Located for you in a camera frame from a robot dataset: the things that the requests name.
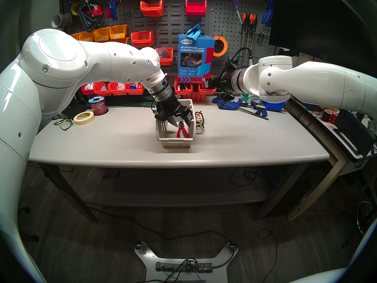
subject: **blue microfiber cloth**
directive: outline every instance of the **blue microfiber cloth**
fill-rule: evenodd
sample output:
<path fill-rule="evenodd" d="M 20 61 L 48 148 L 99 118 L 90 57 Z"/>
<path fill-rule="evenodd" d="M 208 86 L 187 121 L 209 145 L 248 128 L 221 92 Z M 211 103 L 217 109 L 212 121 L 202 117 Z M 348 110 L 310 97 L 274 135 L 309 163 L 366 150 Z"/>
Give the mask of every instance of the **blue microfiber cloth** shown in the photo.
<path fill-rule="evenodd" d="M 200 34 L 199 24 L 197 24 L 194 28 L 187 31 L 186 36 L 196 41 Z"/>

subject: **screwdriver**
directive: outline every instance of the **screwdriver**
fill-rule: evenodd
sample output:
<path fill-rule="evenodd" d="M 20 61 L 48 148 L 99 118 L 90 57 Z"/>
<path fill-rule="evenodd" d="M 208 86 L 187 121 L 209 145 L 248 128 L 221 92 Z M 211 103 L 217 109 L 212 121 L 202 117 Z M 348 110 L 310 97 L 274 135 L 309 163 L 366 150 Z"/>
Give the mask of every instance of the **screwdriver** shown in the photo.
<path fill-rule="evenodd" d="M 242 14 L 242 26 L 241 26 L 241 32 L 242 32 L 242 38 L 241 38 L 241 48 L 244 46 L 244 39 L 245 39 L 245 31 L 247 27 L 247 13 Z"/>
<path fill-rule="evenodd" d="M 247 44 L 246 44 L 247 47 L 249 47 L 250 30 L 253 27 L 253 22 L 254 22 L 254 13 L 251 13 L 249 15 L 249 18 L 247 19 L 247 27 L 246 27 L 246 32 L 248 33 L 247 34 Z M 244 59 L 244 65 L 246 64 L 246 61 L 247 61 L 247 66 L 248 66 L 249 65 L 248 57 L 245 57 L 245 59 Z"/>
<path fill-rule="evenodd" d="M 253 38 L 252 38 L 252 45 L 250 46 L 250 49 L 253 50 L 253 43 L 254 43 L 254 35 L 255 31 L 257 29 L 257 24 L 258 24 L 258 15 L 254 15 L 254 21 L 253 21 L 253 27 L 252 27 L 252 33 L 253 33 Z"/>

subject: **cleaning cloth box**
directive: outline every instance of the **cleaning cloth box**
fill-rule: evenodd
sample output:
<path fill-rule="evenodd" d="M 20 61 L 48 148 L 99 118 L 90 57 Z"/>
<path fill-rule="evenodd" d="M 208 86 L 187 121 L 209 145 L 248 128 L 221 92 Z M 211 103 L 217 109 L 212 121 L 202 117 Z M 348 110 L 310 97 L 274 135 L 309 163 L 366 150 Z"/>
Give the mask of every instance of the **cleaning cloth box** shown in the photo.
<path fill-rule="evenodd" d="M 201 35 L 199 25 L 178 39 L 178 82 L 204 83 L 211 73 L 215 39 Z"/>

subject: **power strip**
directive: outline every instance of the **power strip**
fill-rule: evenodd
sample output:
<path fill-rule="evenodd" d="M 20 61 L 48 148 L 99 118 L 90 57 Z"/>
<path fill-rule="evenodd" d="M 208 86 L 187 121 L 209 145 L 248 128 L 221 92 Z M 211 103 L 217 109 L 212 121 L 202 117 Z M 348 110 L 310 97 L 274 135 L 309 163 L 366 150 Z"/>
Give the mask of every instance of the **power strip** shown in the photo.
<path fill-rule="evenodd" d="M 156 271 L 173 272 L 180 264 L 156 263 Z M 200 272 L 212 273 L 212 263 L 198 263 L 195 268 L 195 262 L 187 261 L 185 265 L 181 266 L 176 272 Z"/>

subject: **beige plastic bin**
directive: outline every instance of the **beige plastic bin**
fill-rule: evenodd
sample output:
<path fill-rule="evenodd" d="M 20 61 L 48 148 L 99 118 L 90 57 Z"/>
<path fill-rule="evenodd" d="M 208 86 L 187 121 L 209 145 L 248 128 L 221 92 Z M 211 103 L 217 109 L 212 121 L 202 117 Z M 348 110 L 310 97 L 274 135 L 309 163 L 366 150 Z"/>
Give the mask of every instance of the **beige plastic bin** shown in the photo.
<path fill-rule="evenodd" d="M 195 116 L 194 113 L 194 106 L 192 104 L 191 99 L 178 99 L 178 101 L 184 105 L 188 106 L 188 108 L 191 110 L 191 113 L 193 116 Z M 177 123 L 181 120 L 180 117 L 175 117 L 175 120 Z M 196 134 L 196 122 L 195 117 L 191 120 L 190 128 L 187 128 L 186 123 L 185 129 L 188 132 L 188 138 L 182 138 L 183 133 L 181 133 L 181 138 L 177 138 L 177 131 L 178 128 L 173 126 L 171 123 L 161 122 L 159 120 L 156 120 L 156 136 L 157 136 L 157 142 L 160 142 L 162 146 L 164 147 L 190 147 L 192 143 L 195 142 L 195 134 Z"/>

